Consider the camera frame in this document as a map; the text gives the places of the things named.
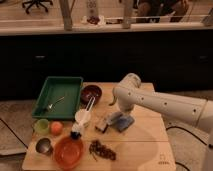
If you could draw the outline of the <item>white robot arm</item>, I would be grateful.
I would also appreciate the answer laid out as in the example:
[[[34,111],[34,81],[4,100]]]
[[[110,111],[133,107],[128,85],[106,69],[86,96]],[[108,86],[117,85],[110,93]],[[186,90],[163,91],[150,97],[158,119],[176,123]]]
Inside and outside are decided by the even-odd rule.
[[[130,113],[135,105],[173,117],[209,134],[202,171],[213,171],[213,101],[141,88],[141,79],[127,74],[114,88],[114,102],[121,112]]]

